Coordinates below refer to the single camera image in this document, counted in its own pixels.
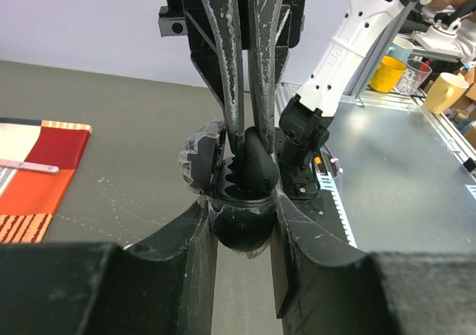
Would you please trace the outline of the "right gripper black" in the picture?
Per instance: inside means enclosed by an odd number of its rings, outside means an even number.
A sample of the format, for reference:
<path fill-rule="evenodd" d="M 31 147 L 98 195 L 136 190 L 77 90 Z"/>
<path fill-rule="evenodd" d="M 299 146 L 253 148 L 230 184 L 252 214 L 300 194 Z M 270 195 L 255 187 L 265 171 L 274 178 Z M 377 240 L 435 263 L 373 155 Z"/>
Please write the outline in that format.
<path fill-rule="evenodd" d="M 187 37 L 192 63 L 222 107 L 231 151 L 244 150 L 248 67 L 254 126 L 272 153 L 275 88 L 300 42 L 306 0 L 166 1 L 158 14 L 160 33 Z"/>

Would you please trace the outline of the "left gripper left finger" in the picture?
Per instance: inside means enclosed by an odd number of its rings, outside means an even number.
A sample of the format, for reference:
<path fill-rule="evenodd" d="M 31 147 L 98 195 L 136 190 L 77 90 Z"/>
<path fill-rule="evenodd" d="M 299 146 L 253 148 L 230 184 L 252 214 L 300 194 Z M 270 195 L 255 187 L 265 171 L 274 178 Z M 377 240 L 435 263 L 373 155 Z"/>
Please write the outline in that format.
<path fill-rule="evenodd" d="M 140 242 L 1 247 L 3 334 L 209 334 L 217 242 L 195 202 Z"/>

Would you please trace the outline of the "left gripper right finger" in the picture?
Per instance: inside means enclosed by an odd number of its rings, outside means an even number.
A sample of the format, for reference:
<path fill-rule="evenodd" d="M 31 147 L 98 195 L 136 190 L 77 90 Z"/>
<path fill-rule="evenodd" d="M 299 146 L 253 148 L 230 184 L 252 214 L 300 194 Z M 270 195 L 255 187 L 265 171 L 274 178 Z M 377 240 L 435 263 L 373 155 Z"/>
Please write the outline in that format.
<path fill-rule="evenodd" d="M 473 334 L 475 255 L 363 252 L 277 195 L 275 309 L 285 334 Z"/>

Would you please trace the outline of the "black earbud case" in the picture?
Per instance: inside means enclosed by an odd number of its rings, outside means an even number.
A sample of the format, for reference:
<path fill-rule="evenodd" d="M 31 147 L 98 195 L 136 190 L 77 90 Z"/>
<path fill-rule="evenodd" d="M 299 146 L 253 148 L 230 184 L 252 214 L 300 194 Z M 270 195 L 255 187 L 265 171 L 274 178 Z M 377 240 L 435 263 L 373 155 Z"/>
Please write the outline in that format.
<path fill-rule="evenodd" d="M 238 156 L 224 156 L 225 122 L 213 120 L 184 143 L 178 157 L 181 176 L 208 212 L 211 231 L 236 253 L 252 259 L 269 245 L 276 219 L 276 186 L 257 194 L 237 184 Z"/>

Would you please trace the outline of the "black earbud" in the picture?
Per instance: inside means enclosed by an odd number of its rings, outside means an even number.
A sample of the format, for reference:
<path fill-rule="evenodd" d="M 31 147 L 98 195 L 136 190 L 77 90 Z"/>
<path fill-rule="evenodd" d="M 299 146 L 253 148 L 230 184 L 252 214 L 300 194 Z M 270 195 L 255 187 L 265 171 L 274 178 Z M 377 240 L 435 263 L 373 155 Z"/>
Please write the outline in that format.
<path fill-rule="evenodd" d="M 246 191 L 270 193 L 277 185 L 277 166 L 264 148 L 256 127 L 245 131 L 244 154 L 237 161 L 235 172 L 238 186 Z"/>

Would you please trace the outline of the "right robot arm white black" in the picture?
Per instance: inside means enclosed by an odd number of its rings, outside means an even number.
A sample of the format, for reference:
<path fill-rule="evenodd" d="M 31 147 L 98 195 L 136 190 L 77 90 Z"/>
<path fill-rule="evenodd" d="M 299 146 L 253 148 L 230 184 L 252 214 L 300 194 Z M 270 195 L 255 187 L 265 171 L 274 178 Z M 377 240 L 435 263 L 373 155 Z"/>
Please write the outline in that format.
<path fill-rule="evenodd" d="M 329 138 L 344 89 L 382 31 L 417 0 L 350 0 L 309 79 L 279 118 L 274 99 L 289 52 L 300 41 L 306 0 L 167 0 L 162 36 L 186 36 L 190 58 L 224 117 L 230 165 L 216 146 L 181 154 L 196 192 L 258 200 L 276 187 L 279 164 L 304 169 Z"/>

